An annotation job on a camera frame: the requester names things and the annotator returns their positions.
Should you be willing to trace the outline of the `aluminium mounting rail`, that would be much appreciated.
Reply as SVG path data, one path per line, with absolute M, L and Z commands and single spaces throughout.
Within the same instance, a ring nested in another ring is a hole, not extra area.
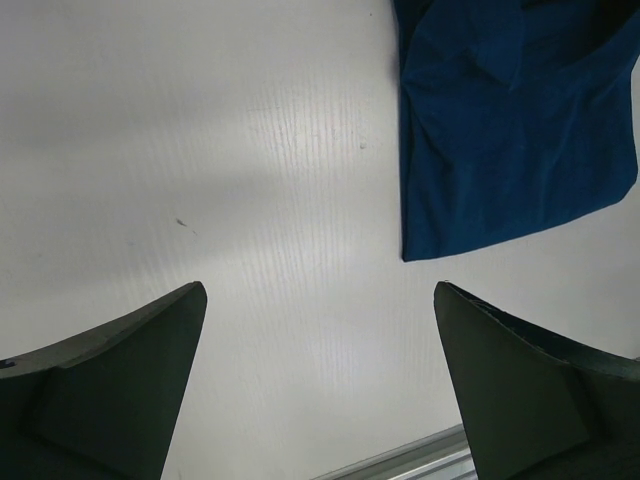
M 464 428 L 459 424 L 317 480 L 477 478 Z

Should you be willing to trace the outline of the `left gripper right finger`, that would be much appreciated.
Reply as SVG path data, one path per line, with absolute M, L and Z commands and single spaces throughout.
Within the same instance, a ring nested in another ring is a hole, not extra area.
M 636 479 L 639 362 L 434 291 L 439 336 L 481 479 Z

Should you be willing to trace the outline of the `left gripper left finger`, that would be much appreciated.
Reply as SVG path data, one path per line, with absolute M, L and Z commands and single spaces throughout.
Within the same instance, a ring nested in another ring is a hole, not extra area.
M 160 478 L 206 307 L 192 282 L 2 360 L 2 478 Z

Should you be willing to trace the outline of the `navy blue t-shirt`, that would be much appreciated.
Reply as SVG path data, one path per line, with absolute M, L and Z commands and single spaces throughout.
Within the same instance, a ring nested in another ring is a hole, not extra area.
M 397 1 L 402 257 L 621 201 L 638 176 L 635 1 Z

